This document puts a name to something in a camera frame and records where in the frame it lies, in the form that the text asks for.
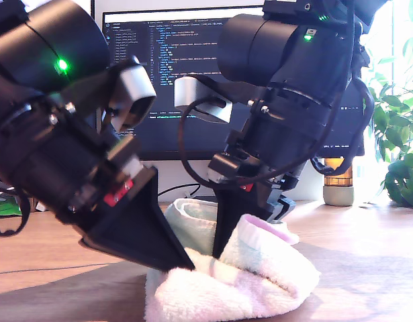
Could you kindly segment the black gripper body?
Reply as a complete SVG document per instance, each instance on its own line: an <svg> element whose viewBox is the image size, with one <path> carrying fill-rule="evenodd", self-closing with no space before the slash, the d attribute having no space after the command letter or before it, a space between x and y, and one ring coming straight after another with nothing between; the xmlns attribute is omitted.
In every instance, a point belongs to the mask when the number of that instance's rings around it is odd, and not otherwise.
<svg viewBox="0 0 413 322"><path fill-rule="evenodd" d="M224 177L210 183L215 191L239 189L285 174L319 148L330 125L330 100L291 87L218 87L208 95L212 106L253 102L241 131L231 131L226 149L209 167Z"/></svg>
<svg viewBox="0 0 413 322"><path fill-rule="evenodd" d="M139 222L131 177L138 141L99 135L75 115L39 105L0 104L0 177L79 229L129 229Z"/></svg>

